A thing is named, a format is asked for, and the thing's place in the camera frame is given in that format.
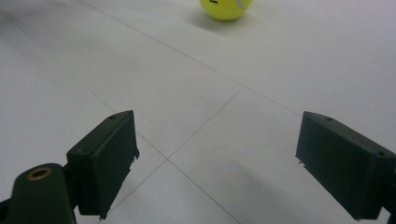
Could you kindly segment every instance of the yellow-green tennis ball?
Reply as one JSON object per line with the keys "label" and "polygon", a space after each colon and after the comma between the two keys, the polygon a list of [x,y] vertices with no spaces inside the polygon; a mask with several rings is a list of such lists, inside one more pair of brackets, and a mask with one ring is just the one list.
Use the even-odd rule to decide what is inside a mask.
{"label": "yellow-green tennis ball", "polygon": [[236,19],[248,9],[253,0],[200,0],[209,16],[220,20]]}

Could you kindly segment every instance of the tiled floor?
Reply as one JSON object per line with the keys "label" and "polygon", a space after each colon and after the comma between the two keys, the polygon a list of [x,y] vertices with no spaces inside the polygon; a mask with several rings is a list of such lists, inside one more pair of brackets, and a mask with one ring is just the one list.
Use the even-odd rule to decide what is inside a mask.
{"label": "tiled floor", "polygon": [[294,157],[301,115],[396,152],[395,21],[393,0],[255,0],[230,22],[198,0],[2,0],[0,201],[132,109],[142,156],[103,223],[355,223]]}

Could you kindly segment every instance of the ball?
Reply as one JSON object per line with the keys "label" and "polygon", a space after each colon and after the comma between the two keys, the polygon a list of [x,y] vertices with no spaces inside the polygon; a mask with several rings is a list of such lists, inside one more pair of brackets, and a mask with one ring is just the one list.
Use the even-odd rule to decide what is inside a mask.
{"label": "ball", "polygon": [[253,0],[200,0],[207,14],[220,21],[230,21],[242,16],[252,1]]}

